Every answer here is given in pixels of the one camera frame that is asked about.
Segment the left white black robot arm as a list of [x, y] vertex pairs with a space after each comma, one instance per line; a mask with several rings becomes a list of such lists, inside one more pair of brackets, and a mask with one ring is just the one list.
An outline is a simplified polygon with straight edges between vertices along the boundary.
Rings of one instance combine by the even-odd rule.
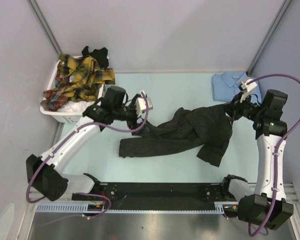
[[140, 131], [146, 124], [152, 100], [141, 91], [131, 100], [125, 89], [119, 86], [109, 87], [104, 97], [88, 106], [73, 129], [50, 149], [40, 156], [30, 155], [26, 160], [28, 187], [26, 200], [36, 203], [30, 197], [31, 188], [38, 191], [42, 198], [56, 201], [64, 194], [74, 197], [81, 195], [90, 200], [100, 197], [100, 182], [89, 173], [82, 175], [64, 174], [64, 169], [77, 152], [93, 137], [104, 129], [124, 132], [112, 126], [114, 121], [126, 122], [126, 133]]

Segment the dark pinstriped long sleeve shirt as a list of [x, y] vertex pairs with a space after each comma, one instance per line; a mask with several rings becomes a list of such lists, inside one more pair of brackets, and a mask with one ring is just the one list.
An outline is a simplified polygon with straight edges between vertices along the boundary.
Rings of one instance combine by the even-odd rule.
[[219, 167], [233, 133], [223, 105], [193, 110], [179, 108], [171, 120], [158, 126], [147, 122], [132, 138], [120, 140], [119, 157], [143, 158], [181, 153], [201, 147], [197, 157]]

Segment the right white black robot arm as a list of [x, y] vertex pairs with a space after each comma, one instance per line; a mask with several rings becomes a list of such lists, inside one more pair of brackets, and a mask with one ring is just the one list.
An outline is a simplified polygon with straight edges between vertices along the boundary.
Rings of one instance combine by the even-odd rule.
[[282, 137], [288, 126], [281, 120], [287, 94], [270, 89], [261, 104], [251, 101], [252, 95], [240, 92], [224, 106], [232, 121], [245, 117], [253, 122], [258, 148], [258, 170], [255, 188], [245, 178], [227, 175], [220, 188], [221, 196], [238, 202], [236, 215], [250, 225], [277, 230], [294, 213], [287, 202], [283, 185], [283, 153], [286, 142]]

